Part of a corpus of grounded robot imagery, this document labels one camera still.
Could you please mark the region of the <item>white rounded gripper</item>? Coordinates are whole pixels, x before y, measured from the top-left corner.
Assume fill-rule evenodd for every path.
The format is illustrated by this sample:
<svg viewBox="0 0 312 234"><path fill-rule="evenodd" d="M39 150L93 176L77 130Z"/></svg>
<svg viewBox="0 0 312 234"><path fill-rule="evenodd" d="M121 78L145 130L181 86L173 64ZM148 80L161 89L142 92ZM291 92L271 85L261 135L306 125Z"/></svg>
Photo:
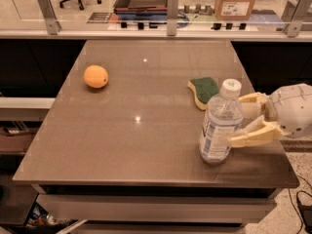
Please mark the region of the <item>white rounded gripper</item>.
<svg viewBox="0 0 312 234"><path fill-rule="evenodd" d="M312 135L311 85L300 83L283 86L270 96L260 92L251 93L239 97L239 101L244 116L254 120L228 139L231 147L268 144L279 139L282 133L289 138Z"/></svg>

